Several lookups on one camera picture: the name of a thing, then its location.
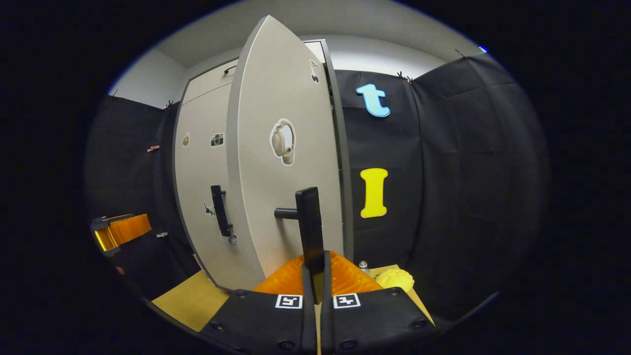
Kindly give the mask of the white double-door shoe cabinet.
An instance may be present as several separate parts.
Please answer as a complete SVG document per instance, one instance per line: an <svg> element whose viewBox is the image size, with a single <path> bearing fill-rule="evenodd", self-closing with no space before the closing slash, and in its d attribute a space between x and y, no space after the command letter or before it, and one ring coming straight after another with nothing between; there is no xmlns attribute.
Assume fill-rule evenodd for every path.
<svg viewBox="0 0 631 355"><path fill-rule="evenodd" d="M344 127L344 122L343 122L343 115L342 115L342 112L341 112L340 92L339 92L338 87L337 87L337 81L336 81L336 79L334 77L333 59L331 58L329 45L327 44L325 39L305 40L305 41L303 41L303 43L318 57L318 59L323 63L323 65L325 66L325 69L327 71L327 81L328 81L328 88L329 88L329 94L330 94L330 99L331 99L331 108L333 110L334 121L336 122L336 124L335 124L336 130L335 131L336 131L336 134L337 134L338 154L339 154L339 162L340 162L340 176L341 176L341 184L342 184L342 199L343 199L344 216L345 216L345 222L344 222L344 227L345 227L344 252L339 252L339 253L342 254L343 256L349 256L350 257L353 254L353 247L352 247L352 238L353 238L352 229L353 228L352 228L352 222L351 222L351 219L350 219L352 211L353 211L352 200L351 200L351 191L350 191L350 160L349 160L349 152L348 152L348 148L347 148L347 144L346 144L346 138L345 138L345 127ZM211 68L209 68L207 70L211 70L212 68L218 67L219 65L222 65L223 63L227 63L229 61L232 61L235 58L239 59L239 57L234 57L234 58L227 59L226 61L218 63L214 67L211 67ZM179 112L180 112L180 109L181 109L182 106L183 106L183 104L180 103L180 108L178 109L178 112L177 112L177 115L176 115L174 141L173 141L173 144L172 144L173 149L174 149L173 150L173 153L174 153L173 160L174 160L174 157L175 157L176 123L177 123L178 115L179 115ZM182 214L181 214L181 211L180 211L177 195L176 195L176 204L178 206L178 211L180 213L180 218L182 220ZM186 228L185 228L185 224L183 224L183 227L184 227L186 236L188 237L188 234L187 234L187 231L186 231ZM198 259L197 256L196 256L196 260L199 263L199 267L201 267L201 269L203 270L202 265L199 262L199 259ZM205 273L207 278L210 281L212 281L208 277L207 273L204 270L203 270L203 272Z"/></svg>

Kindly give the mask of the black backdrop cloth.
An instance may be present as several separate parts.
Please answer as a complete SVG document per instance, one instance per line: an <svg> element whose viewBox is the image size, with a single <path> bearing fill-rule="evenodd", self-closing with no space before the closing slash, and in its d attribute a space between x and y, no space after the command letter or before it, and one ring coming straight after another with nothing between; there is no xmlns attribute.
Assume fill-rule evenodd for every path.
<svg viewBox="0 0 631 355"><path fill-rule="evenodd" d="M88 216L147 214L151 231L120 247L113 264L153 301L199 272L176 204L171 110L106 96L89 131L84 162ZM160 149L146 152L153 145ZM167 232L165 238L156 234Z"/></svg>
<svg viewBox="0 0 631 355"><path fill-rule="evenodd" d="M411 80L335 75L354 260L404 268L433 317L464 318L525 260L544 220L549 157L527 94L487 53Z"/></svg>

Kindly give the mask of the white cabinet top flap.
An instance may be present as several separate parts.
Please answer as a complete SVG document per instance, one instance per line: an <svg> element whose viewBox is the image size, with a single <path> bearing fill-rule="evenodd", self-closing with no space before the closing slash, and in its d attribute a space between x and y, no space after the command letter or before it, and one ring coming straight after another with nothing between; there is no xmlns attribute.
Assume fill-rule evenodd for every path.
<svg viewBox="0 0 631 355"><path fill-rule="evenodd" d="M237 65L238 61L239 59L235 58L232 61L223 63L218 67L207 70L206 72L190 79L183 91L181 104L186 104L201 95L211 92L212 90L231 84L234 80L234 74L224 75L223 72L226 68Z"/></svg>

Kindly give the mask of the black door handle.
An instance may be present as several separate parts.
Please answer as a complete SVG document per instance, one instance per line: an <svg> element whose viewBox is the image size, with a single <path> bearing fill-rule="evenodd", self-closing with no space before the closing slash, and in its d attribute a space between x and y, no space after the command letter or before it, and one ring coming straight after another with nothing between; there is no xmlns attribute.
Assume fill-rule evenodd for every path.
<svg viewBox="0 0 631 355"><path fill-rule="evenodd" d="M214 208L214 213L218 222L219 232L221 233L221 236L230 238L233 236L233 234L232 224L228 222L227 213L224 205L224 196L226 191L224 191L220 185L212 185L210 189L212 206Z"/></svg>
<svg viewBox="0 0 631 355"><path fill-rule="evenodd" d="M277 219L298 221L304 265L309 272L311 292L316 305L323 301L325 250L322 235L322 218L318 188L311 187L295 193L296 207L277 208L274 216Z"/></svg>

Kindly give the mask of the yellow crumpled item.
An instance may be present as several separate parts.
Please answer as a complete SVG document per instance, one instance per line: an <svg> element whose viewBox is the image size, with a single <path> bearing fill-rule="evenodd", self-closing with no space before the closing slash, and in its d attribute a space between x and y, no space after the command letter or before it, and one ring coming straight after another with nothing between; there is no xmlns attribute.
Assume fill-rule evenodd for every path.
<svg viewBox="0 0 631 355"><path fill-rule="evenodd" d="M374 281L382 288L399 287L405 293L410 292L415 283L412 274L400 268L390 268L379 272L374 277Z"/></svg>

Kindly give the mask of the white cabinet door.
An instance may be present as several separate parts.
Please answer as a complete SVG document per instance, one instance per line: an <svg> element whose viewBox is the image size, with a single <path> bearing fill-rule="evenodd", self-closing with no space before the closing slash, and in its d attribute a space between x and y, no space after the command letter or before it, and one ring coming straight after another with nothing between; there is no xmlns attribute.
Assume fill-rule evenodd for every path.
<svg viewBox="0 0 631 355"><path fill-rule="evenodd" d="M234 236L221 263L229 289L253 289L303 254L298 222L275 218L316 187L325 249L344 252L345 216L327 71L284 24L264 16L246 41L228 98L228 186Z"/></svg>
<svg viewBox="0 0 631 355"><path fill-rule="evenodd" d="M228 290L253 289L264 272L246 221L240 178L230 177L227 132L230 84L189 101L176 123L174 173L181 218L192 248L208 277ZM213 208L212 185L226 191L224 205L232 224L230 238L221 236Z"/></svg>

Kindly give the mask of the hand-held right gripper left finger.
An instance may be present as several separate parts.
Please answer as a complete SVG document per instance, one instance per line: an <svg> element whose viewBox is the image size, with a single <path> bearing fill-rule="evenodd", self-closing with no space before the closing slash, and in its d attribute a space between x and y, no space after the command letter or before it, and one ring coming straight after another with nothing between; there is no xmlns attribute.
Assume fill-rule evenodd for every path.
<svg viewBox="0 0 631 355"><path fill-rule="evenodd" d="M309 281L298 256L253 290L234 290L201 334L235 355L317 355Z"/></svg>

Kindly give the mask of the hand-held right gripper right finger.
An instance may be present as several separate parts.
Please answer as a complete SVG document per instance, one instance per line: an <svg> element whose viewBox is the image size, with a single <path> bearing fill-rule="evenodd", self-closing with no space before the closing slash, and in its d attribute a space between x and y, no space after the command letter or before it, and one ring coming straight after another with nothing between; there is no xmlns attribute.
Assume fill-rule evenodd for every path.
<svg viewBox="0 0 631 355"><path fill-rule="evenodd" d="M332 251L324 252L322 355L413 355L437 337L430 317L400 287L333 292Z"/></svg>

